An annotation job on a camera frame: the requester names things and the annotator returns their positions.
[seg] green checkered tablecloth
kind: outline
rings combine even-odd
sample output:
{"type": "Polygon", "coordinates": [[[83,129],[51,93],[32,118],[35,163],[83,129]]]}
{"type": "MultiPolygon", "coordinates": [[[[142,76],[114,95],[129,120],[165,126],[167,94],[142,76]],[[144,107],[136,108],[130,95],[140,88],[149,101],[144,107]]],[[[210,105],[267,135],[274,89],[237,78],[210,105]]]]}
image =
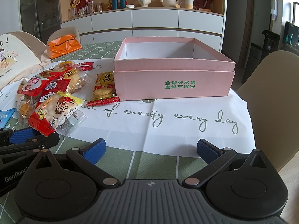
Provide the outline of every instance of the green checkered tablecloth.
{"type": "MultiPolygon", "coordinates": [[[[121,41],[88,44],[82,49],[71,54],[52,60],[87,60],[100,58],[113,58],[121,41]]],[[[144,103],[152,103],[152,100],[144,100],[144,103]]],[[[20,129],[17,119],[11,118],[6,129],[20,129]]],[[[57,146],[52,147],[52,153],[65,153],[72,147],[83,148],[89,142],[60,137],[57,146]]],[[[105,155],[96,163],[98,167],[118,178],[121,182],[126,178],[131,179],[174,179],[181,182],[187,176],[203,168],[206,163],[201,158],[177,157],[157,155],[146,152],[107,147],[105,155]]],[[[0,224],[17,223],[22,218],[15,201],[14,190],[0,198],[0,224]]]]}

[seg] glass cabinet door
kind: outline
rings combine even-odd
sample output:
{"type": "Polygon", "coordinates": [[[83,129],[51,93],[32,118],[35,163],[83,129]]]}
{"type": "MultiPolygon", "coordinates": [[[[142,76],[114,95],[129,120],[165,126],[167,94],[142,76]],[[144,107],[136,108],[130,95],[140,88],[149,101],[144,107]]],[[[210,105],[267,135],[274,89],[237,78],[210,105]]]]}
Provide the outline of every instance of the glass cabinet door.
{"type": "Polygon", "coordinates": [[[20,0],[20,10],[23,31],[40,39],[36,22],[35,0],[20,0]]]}
{"type": "Polygon", "coordinates": [[[40,40],[47,44],[50,35],[59,30],[58,0],[36,0],[40,40]]]}

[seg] blue gripper pad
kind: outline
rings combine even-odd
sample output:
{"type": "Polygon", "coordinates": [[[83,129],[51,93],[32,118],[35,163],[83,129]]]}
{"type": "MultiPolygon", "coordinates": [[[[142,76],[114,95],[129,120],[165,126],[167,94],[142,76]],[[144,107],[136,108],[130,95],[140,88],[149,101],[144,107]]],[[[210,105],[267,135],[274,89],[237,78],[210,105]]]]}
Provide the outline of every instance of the blue gripper pad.
{"type": "Polygon", "coordinates": [[[104,139],[98,139],[80,151],[81,155],[92,164],[96,164],[105,152],[106,142],[104,139]]]}
{"type": "Polygon", "coordinates": [[[22,144],[25,143],[27,139],[39,136],[40,133],[31,128],[25,128],[21,130],[16,130],[12,133],[11,137],[8,138],[10,144],[22,144]]]}
{"type": "Polygon", "coordinates": [[[222,150],[213,144],[209,143],[204,139],[200,139],[197,143],[197,154],[207,163],[210,164],[212,161],[222,155],[222,150]]]}

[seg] metal pin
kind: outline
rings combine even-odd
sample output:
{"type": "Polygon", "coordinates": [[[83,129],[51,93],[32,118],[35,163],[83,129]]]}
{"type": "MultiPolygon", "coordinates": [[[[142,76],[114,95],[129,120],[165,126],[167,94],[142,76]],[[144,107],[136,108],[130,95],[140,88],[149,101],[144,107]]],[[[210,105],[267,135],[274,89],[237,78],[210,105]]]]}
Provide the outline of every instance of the metal pin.
{"type": "Polygon", "coordinates": [[[103,180],[103,184],[105,184],[105,185],[115,185],[115,184],[117,184],[117,179],[116,178],[105,178],[103,180]]]}
{"type": "Polygon", "coordinates": [[[185,183],[188,185],[198,185],[199,184],[199,179],[197,178],[187,178],[185,179],[185,183]]]}

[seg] paper cup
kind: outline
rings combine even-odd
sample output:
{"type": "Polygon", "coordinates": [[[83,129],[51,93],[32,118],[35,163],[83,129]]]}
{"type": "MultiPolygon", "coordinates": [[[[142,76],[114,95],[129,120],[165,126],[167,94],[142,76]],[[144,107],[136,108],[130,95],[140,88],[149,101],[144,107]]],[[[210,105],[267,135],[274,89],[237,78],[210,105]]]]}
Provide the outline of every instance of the paper cup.
{"type": "Polygon", "coordinates": [[[193,9],[193,1],[194,0],[185,0],[185,8],[193,9]]]}

